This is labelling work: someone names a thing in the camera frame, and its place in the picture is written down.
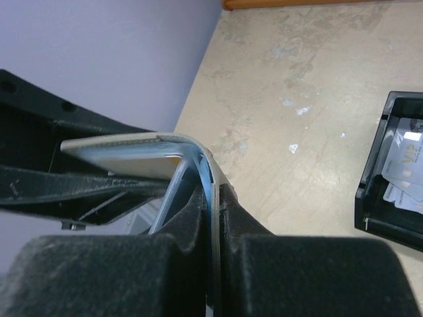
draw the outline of scratched surface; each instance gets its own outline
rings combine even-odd
[[[423,91],[421,12],[419,1],[223,12],[176,130],[213,152],[272,232],[364,236],[354,196],[387,95]],[[423,308],[423,254],[390,245]]]

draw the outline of black tray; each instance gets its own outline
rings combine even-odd
[[[401,118],[423,119],[423,93],[389,93],[357,189],[354,226],[423,251],[423,215],[383,200],[388,181],[381,172]]]

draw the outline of table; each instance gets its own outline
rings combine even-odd
[[[176,131],[276,234],[368,236],[354,196],[390,90],[423,91],[423,3],[223,12]],[[388,242],[423,308],[423,253]]]

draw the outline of wooden bar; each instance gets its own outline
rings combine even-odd
[[[221,0],[225,10],[285,7],[290,5],[329,5],[335,3],[375,2],[375,0]]]

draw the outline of screw hole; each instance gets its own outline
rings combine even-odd
[[[1,89],[9,94],[12,94],[18,90],[14,83],[11,81],[2,81],[1,82]]]
[[[61,108],[63,109],[63,111],[65,112],[75,112],[78,110],[78,106],[70,103],[69,101],[64,101],[61,104]]]

